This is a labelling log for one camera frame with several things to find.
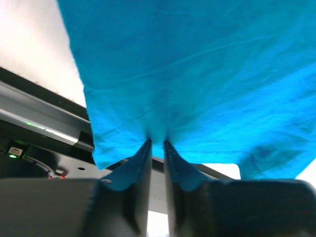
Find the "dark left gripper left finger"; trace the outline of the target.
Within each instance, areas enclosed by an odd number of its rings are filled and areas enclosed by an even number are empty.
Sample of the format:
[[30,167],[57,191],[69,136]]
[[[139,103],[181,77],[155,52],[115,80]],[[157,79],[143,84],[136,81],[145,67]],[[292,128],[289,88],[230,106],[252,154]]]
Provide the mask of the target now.
[[152,171],[152,142],[97,180],[81,236],[145,237]]

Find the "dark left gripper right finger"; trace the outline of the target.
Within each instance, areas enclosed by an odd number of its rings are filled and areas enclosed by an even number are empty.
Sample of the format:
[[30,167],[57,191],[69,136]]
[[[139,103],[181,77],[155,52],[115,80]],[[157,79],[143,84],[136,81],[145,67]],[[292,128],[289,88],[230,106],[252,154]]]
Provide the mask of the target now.
[[313,237],[316,191],[302,180],[212,179],[164,142],[172,237]]

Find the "teal t-shirt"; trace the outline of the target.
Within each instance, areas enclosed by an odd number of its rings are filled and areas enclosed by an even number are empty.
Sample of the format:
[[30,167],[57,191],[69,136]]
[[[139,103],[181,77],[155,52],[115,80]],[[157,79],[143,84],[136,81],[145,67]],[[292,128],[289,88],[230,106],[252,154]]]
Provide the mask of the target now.
[[98,168],[169,140],[294,178],[316,157],[313,0],[60,0]]

